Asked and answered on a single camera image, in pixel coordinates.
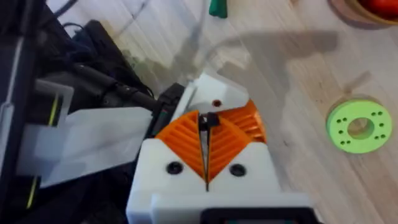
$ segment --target green 3d-printed ring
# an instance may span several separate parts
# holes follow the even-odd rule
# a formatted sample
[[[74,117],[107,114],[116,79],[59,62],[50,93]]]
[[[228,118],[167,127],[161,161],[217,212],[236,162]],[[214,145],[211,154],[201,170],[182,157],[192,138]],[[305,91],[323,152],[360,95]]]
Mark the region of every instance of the green 3d-printed ring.
[[[358,118],[366,118],[368,123],[360,133],[350,134],[348,126]],[[392,120],[388,111],[375,102],[350,100],[329,114],[326,129],[338,148],[355,154],[367,153],[387,142],[392,132]]]

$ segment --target green ring hole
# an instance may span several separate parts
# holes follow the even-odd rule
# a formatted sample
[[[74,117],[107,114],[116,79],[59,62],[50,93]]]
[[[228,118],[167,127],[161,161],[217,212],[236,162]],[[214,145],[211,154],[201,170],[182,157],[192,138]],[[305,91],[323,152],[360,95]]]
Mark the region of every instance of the green ring hole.
[[[354,119],[348,125],[348,134],[353,139],[367,139],[374,131],[374,124],[368,118]]]

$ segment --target red object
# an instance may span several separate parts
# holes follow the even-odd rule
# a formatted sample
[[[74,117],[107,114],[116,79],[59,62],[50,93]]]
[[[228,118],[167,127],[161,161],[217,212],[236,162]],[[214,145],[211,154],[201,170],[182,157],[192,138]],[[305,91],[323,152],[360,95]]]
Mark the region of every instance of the red object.
[[[386,19],[398,17],[398,0],[362,0],[361,3],[378,16]]]

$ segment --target wooden table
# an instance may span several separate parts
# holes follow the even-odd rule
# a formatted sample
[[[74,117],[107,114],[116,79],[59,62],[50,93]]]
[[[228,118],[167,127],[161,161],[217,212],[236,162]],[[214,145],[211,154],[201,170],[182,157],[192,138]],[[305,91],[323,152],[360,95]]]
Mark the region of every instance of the wooden table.
[[[327,224],[398,223],[396,131],[364,155],[338,150],[325,131],[330,108],[355,96],[377,99],[396,126],[397,28],[350,27],[319,0],[228,0],[227,20],[209,16],[208,1],[142,2],[84,0],[61,21],[101,21],[155,93],[204,67],[244,85],[284,190],[308,193]]]

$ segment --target black screw hole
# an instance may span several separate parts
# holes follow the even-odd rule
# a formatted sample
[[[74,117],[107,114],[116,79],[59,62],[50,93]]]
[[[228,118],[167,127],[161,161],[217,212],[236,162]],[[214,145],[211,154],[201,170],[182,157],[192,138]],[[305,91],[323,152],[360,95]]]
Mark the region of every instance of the black screw hole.
[[[171,175],[177,175],[183,170],[181,162],[171,162],[167,165],[166,171]]]
[[[214,107],[220,107],[222,105],[220,100],[213,100],[212,104]]]
[[[241,164],[233,164],[229,168],[229,171],[235,177],[243,177],[244,175],[246,175],[246,168]]]

